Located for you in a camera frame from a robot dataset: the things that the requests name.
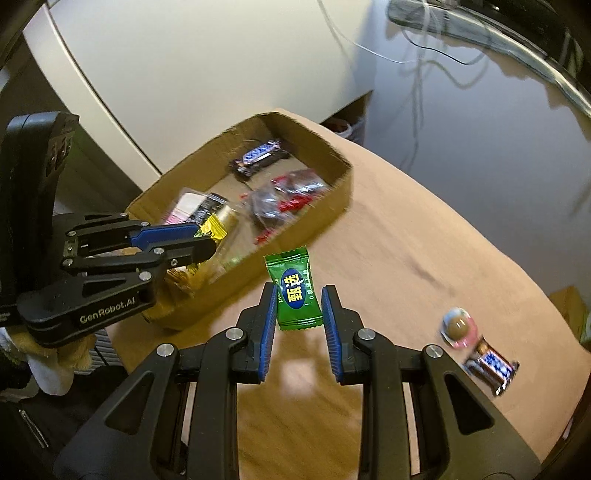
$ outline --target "candy bar wrapper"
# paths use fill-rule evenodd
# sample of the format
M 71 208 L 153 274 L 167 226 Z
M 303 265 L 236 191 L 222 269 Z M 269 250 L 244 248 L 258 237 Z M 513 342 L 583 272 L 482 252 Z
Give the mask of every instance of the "candy bar wrapper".
M 293 196 L 319 197 L 328 191 L 329 187 L 312 168 L 294 170 L 271 180 L 276 190 Z
M 507 361 L 482 337 L 464 363 L 464 367 L 489 385 L 492 394 L 497 397 L 513 381 L 519 369 L 519 362 Z
M 322 312 L 314 293 L 307 248 L 267 255 L 265 263 L 277 285 L 279 328 L 300 330 L 322 325 Z
M 164 223 L 195 222 L 200 228 L 196 236 L 211 236 L 218 248 L 213 257 L 200 265 L 168 270 L 165 276 L 167 283 L 192 296 L 205 283 L 222 274 L 228 248 L 237 231 L 239 217 L 239 213 L 224 197 L 216 193 L 183 189 L 178 201 L 164 218 Z
M 230 169 L 241 181 L 250 179 L 255 173 L 282 158 L 289 158 L 285 142 L 281 139 L 269 140 L 246 152 L 230 162 Z

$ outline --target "cable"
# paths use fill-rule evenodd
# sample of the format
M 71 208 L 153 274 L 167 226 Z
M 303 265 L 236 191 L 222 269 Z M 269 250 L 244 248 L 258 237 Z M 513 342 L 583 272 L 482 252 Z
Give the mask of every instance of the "cable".
M 418 9 L 416 9 L 415 11 L 411 12 L 410 15 L 408 15 L 405 19 L 405 21 L 408 21 L 408 19 L 415 13 L 417 12 Z M 486 38 L 487 38 L 487 42 L 486 42 L 486 46 L 480 51 L 480 53 L 476 56 L 476 58 L 474 58 L 471 61 L 462 61 L 462 60 L 458 60 L 457 58 L 455 58 L 454 56 L 450 55 L 449 53 L 445 53 L 444 51 L 438 50 L 437 48 L 433 48 L 433 47 L 427 47 L 425 45 L 419 45 L 415 42 L 413 42 L 412 39 L 410 39 L 410 37 L 408 36 L 406 30 L 404 28 L 401 29 L 402 31 L 402 36 L 404 36 L 404 38 L 407 39 L 408 42 L 410 42 L 412 45 L 414 45 L 415 47 L 418 48 L 422 48 L 423 50 L 432 50 L 432 51 L 436 51 L 437 53 L 440 53 L 441 55 L 446 56 L 448 59 L 452 59 L 453 61 L 458 62 L 461 65 L 466 65 L 466 66 L 470 66 L 470 65 L 474 65 L 476 63 L 478 63 L 479 61 L 481 61 L 484 56 L 486 55 L 486 52 L 490 49 L 491 45 L 492 45 L 492 34 L 491 34 L 491 29 L 488 28 L 488 25 L 486 25 L 486 22 L 475 16 L 472 15 L 473 18 L 475 18 L 476 20 L 478 20 L 480 22 L 480 24 L 484 27 L 485 31 L 486 31 Z
M 95 345 L 95 352 L 96 354 L 100 357 L 100 359 L 103 361 L 103 363 L 107 366 L 109 366 L 109 363 L 107 362 L 107 360 L 105 360 L 105 357 L 103 356 L 103 354 L 100 352 L 100 350 L 96 347 Z
M 335 32 L 337 32 L 341 37 L 343 37 L 346 41 L 348 41 L 349 43 L 351 43 L 352 45 L 355 45 L 357 48 L 361 48 L 361 50 L 365 50 L 369 53 L 371 53 L 372 55 L 376 55 L 377 57 L 384 59 L 384 60 L 388 60 L 391 61 L 392 63 L 397 63 L 399 65 L 406 65 L 407 63 L 416 63 L 417 60 L 394 60 L 391 59 L 390 57 L 387 57 L 385 55 L 382 55 L 381 53 L 378 53 L 376 51 L 371 50 L 370 48 L 364 47 L 363 45 L 360 45 L 359 43 L 351 40 L 349 37 L 347 37 L 343 32 L 341 32 L 340 28 L 338 27 L 338 25 L 333 21 L 332 17 L 330 16 L 330 14 L 328 13 L 328 10 L 326 9 L 325 5 L 324 5 L 324 0 L 316 0 L 318 2 L 318 6 L 320 7 L 320 9 L 322 10 L 322 13 L 324 14 L 324 18 L 329 26 L 329 28 L 331 28 L 332 30 L 334 30 Z M 425 16 L 427 18 L 427 11 L 430 12 L 430 10 L 425 10 Z M 426 24 L 424 24 L 424 30 L 425 30 L 425 34 L 427 32 L 427 29 L 425 28 L 425 25 L 428 27 L 428 21 Z
M 338 25 L 333 21 L 332 17 L 330 16 L 330 14 L 328 13 L 328 10 L 326 9 L 326 6 L 324 5 L 324 0 L 316 0 L 318 2 L 318 6 L 320 7 L 320 9 L 322 10 L 322 13 L 324 14 L 324 18 L 326 20 L 326 23 L 328 24 L 329 28 L 331 28 L 333 31 L 335 31 L 337 34 L 339 34 L 342 38 L 344 38 L 347 42 L 351 43 L 351 45 L 356 46 L 357 48 L 360 48 L 361 50 L 365 50 L 366 52 L 371 53 L 372 55 L 375 55 L 381 59 L 384 60 L 388 60 L 391 61 L 392 63 L 396 63 L 399 65 L 406 65 L 408 63 L 417 63 L 419 60 L 394 60 L 391 59 L 390 57 L 387 57 L 385 55 L 382 55 L 381 53 L 378 53 L 376 51 L 371 50 L 370 48 L 367 48 L 363 45 L 360 45 L 359 43 L 351 40 L 349 37 L 347 37 L 338 27 Z M 425 36 L 427 34 L 427 29 L 428 29 L 428 25 L 430 23 L 430 19 L 431 19 L 431 5 L 429 5 L 427 0 L 421 0 L 421 3 L 423 4 L 422 7 L 425 11 L 425 16 L 423 18 L 423 29 L 421 30 L 421 33 L 423 36 Z M 406 18 L 406 20 L 408 20 L 410 18 L 410 16 L 414 15 L 415 12 L 417 12 L 417 10 L 415 10 L 414 12 L 411 12 L 411 14 Z M 402 35 L 404 36 L 404 38 L 406 38 L 406 40 L 411 43 L 412 45 L 414 45 L 417 48 L 422 48 L 423 50 L 431 50 L 431 51 L 435 51 L 441 55 L 444 55 L 445 57 L 452 59 L 453 61 L 461 64 L 461 65 L 466 65 L 466 66 L 470 66 L 470 65 L 474 65 L 475 63 L 479 62 L 480 60 L 482 60 L 485 56 L 486 56 L 486 52 L 490 49 L 491 44 L 492 44 L 492 35 L 491 35 L 491 31 L 488 28 L 488 25 L 486 25 L 486 23 L 476 17 L 475 15 L 473 15 L 474 18 L 476 18 L 484 27 L 484 29 L 486 30 L 486 34 L 487 34 L 487 38 L 488 38 L 488 43 L 485 46 L 485 48 L 483 48 L 483 50 L 476 56 L 475 59 L 471 60 L 471 61 L 462 61 L 462 60 L 458 60 L 457 58 L 455 58 L 454 56 L 450 55 L 449 53 L 445 53 L 444 51 L 439 50 L 438 48 L 433 48 L 433 47 L 427 47 L 424 45 L 419 45 L 417 43 L 415 43 L 413 40 L 410 39 L 410 37 L 408 36 L 408 34 L 406 33 L 406 30 L 404 28 L 401 28 L 401 32 Z M 437 26 L 440 27 L 439 24 L 439 20 L 437 19 L 437 17 L 433 17 L 433 20 L 435 20 Z M 441 31 L 441 28 L 437 28 L 437 34 L 441 36 L 441 43 L 443 44 L 443 33 Z

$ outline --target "brown table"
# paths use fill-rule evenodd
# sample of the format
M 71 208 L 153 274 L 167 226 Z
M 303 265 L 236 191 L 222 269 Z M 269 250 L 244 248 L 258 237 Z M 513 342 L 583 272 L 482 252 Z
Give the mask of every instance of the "brown table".
M 543 460 L 580 400 L 591 354 L 526 273 L 448 205 L 377 155 L 293 117 L 355 169 L 349 211 L 309 245 L 316 293 L 336 284 L 365 326 L 414 349 L 444 346 L 441 316 L 453 306 L 468 310 L 494 347 L 520 361 L 494 403 Z M 111 326 L 109 336 L 132 370 L 160 343 L 185 348 L 234 325 L 257 304 L 262 285 L 183 332 L 137 316 Z M 457 362 L 466 357 L 446 350 Z M 277 332 L 267 381 L 239 386 L 238 414 L 243 480 L 356 478 L 361 392 L 336 384 L 322 328 Z

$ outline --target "black wire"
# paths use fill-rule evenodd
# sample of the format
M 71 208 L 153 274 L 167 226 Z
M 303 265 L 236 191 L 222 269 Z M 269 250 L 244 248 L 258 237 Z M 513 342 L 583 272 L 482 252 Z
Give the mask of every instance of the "black wire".
M 240 183 L 242 183 L 242 184 L 243 184 L 243 185 L 244 185 L 244 186 L 245 186 L 245 187 L 246 187 L 248 190 L 250 190 L 251 192 L 254 192 L 254 189 L 253 189 L 253 188 L 252 188 L 252 187 L 251 187 L 251 186 L 250 186 L 250 185 L 247 183 L 247 182 L 248 182 L 248 180 L 241 180 L 241 179 L 238 179 L 238 181 L 239 181 Z
M 107 363 L 107 360 L 105 360 L 105 357 L 103 356 L 103 354 L 99 351 L 99 349 L 96 347 L 95 345 L 95 352 L 96 354 L 100 357 L 100 359 L 103 361 L 103 363 L 107 366 L 109 366 L 109 364 Z
M 410 13 L 407 15 L 407 17 L 404 19 L 404 21 L 405 21 L 406 23 L 408 23 L 408 20 L 411 18 L 411 16 L 412 16 L 412 15 L 414 15 L 414 14 L 415 14 L 416 12 L 418 12 L 419 10 L 423 10 L 423 9 L 424 9 L 423 7 L 416 8 L 414 11 L 410 12 Z M 479 22 L 482 24 L 482 26 L 483 26 L 483 27 L 484 27 L 484 29 L 486 30 L 486 36 L 487 36 L 487 39 L 488 39 L 488 41 L 487 41 L 487 43 L 486 43 L 486 46 L 485 46 L 485 47 L 482 49 L 482 51 L 481 51 L 481 52 L 480 52 L 480 53 L 479 53 L 479 54 L 476 56 L 476 58 L 475 58 L 474 60 L 471 60 L 471 61 L 461 61 L 461 60 L 458 60 L 457 58 L 453 57 L 453 56 L 452 56 L 452 55 L 450 55 L 449 53 L 445 53 L 444 51 L 441 51 L 441 50 L 439 50 L 439 49 L 437 49 L 437 48 L 433 48 L 433 47 L 426 47 L 425 45 L 419 45 L 419 44 L 417 44 L 417 43 L 413 42 L 413 40 L 412 40 L 412 39 L 410 39 L 410 37 L 409 37 L 409 36 L 408 36 L 408 34 L 406 33 L 406 30 L 404 29 L 404 27 L 403 27 L 403 28 L 401 28 L 400 30 L 402 31 L 402 36 L 404 36 L 404 38 L 406 38 L 406 39 L 407 39 L 407 40 L 408 40 L 408 41 L 409 41 L 409 42 L 410 42 L 412 45 L 414 45 L 415 47 L 422 48 L 423 50 L 432 50 L 432 51 L 436 51 L 437 53 L 440 53 L 441 55 L 444 55 L 444 56 L 446 56 L 448 59 L 452 59 L 453 61 L 456 61 L 456 62 L 458 62 L 458 63 L 459 63 L 459 64 L 461 64 L 461 65 L 470 66 L 470 65 L 474 65 L 474 64 L 478 63 L 479 61 L 481 61 L 481 60 L 484 58 L 484 56 L 486 55 L 486 52 L 487 52 L 487 51 L 490 49 L 490 47 L 491 47 L 491 45 L 492 45 L 492 34 L 491 34 L 491 29 L 490 29 L 490 28 L 488 28 L 488 25 L 486 25 L 486 22 L 485 22 L 483 19 L 481 19 L 481 18 L 477 17 L 476 15 L 471 15 L 471 16 L 472 16 L 472 18 L 475 18 L 475 19 L 477 19 L 477 20 L 478 20 L 478 21 L 479 21 Z

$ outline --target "white cabinet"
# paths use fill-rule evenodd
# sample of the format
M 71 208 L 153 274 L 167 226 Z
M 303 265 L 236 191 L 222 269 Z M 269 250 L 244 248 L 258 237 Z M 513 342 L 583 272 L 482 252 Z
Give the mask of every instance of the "white cabinet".
M 324 3 L 350 38 L 370 42 L 372 0 Z M 317 0 L 60 0 L 49 16 L 72 69 L 148 164 L 123 168 L 142 188 L 150 171 L 155 180 L 253 113 L 282 107 L 321 121 L 373 88 L 375 58 L 338 37 Z M 55 60 L 40 60 L 47 46 L 27 35 L 84 122 L 87 104 L 67 101 L 64 73 L 48 72 Z M 95 140 L 105 151 L 112 142 Z

